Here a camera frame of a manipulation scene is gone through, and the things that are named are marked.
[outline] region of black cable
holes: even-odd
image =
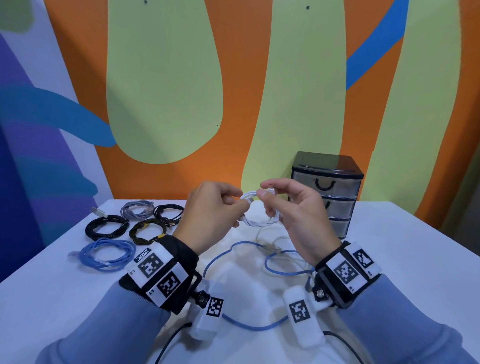
[[[182,331],[184,328],[191,328],[192,327],[192,323],[191,322],[188,322],[186,324],[183,324],[182,326],[180,326],[177,331],[175,331],[173,333],[172,336],[170,336],[170,339],[168,339],[167,343],[165,344],[165,346],[163,347],[162,349],[162,352],[160,353],[160,355],[158,356],[158,358],[156,359],[156,362],[155,364],[158,364],[160,362],[160,359],[162,358],[162,355],[163,353],[165,352],[165,350],[167,349],[168,345],[172,342],[173,338],[180,332]]]
[[[165,218],[162,216],[162,213],[167,209],[171,208],[173,210],[179,210],[180,213],[175,216],[174,218]],[[184,207],[180,205],[175,205],[175,204],[170,204],[170,205],[159,205],[155,207],[155,210],[153,211],[153,216],[159,221],[162,221],[165,225],[167,226],[174,226],[178,225],[180,222],[181,216],[183,214]]]
[[[163,229],[163,234],[155,236],[150,240],[137,237],[137,231],[141,230],[143,228],[146,228],[150,224],[156,224],[156,225],[160,226]],[[137,245],[150,245],[151,243],[160,239],[166,233],[167,233],[167,226],[162,221],[159,221],[156,218],[149,218],[147,220],[137,222],[128,234],[130,235],[130,237],[132,238],[132,240],[135,244],[137,244]]]
[[[108,234],[101,234],[96,232],[95,229],[98,229],[101,226],[107,224],[107,222],[116,222],[121,224],[121,226],[116,229],[114,232]],[[130,220],[123,218],[122,216],[118,215],[108,215],[106,218],[96,218],[88,223],[87,227],[85,228],[85,234],[96,242],[100,238],[107,238],[107,239],[115,239],[122,236],[125,231],[127,231],[130,225]]]
[[[344,343],[349,349],[350,351],[353,353],[353,355],[355,355],[355,357],[357,358],[357,360],[360,362],[360,364],[365,364],[362,359],[360,359],[359,355],[357,354],[357,352],[355,350],[353,350],[353,348],[350,346],[350,344],[343,338],[341,337],[340,335],[334,333],[334,332],[331,332],[331,331],[324,331],[324,335],[325,336],[335,336],[337,339],[339,339],[342,343]]]

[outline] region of white usb cable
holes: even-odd
[[[275,194],[274,188],[269,188],[268,191],[269,193]],[[251,205],[255,196],[257,196],[257,192],[250,191],[240,197],[240,200],[247,200],[248,203]],[[245,215],[243,215],[240,220],[243,221],[246,225],[252,226],[253,228],[262,228],[264,226],[269,226],[278,222],[280,220],[280,213],[278,211],[275,211],[275,216],[266,222],[250,221],[245,217]]]

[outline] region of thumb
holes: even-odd
[[[228,213],[235,219],[240,220],[245,212],[250,208],[250,204],[247,200],[237,200],[234,204],[228,206]]]
[[[277,210],[283,216],[291,215],[292,209],[297,206],[266,190],[258,190],[257,196],[265,205]]]

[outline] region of light blue sweater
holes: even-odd
[[[458,331],[424,315],[385,275],[338,314],[377,364],[478,364],[462,348]],[[169,317],[115,283],[91,315],[47,346],[36,364],[143,364]]]

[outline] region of gray braided cable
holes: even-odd
[[[133,207],[142,207],[145,206],[145,210],[140,212],[139,214],[135,214],[132,211]],[[127,202],[120,210],[120,214],[122,217],[127,218],[129,220],[145,220],[153,215],[153,210],[155,209],[155,205],[151,201],[131,201]]]

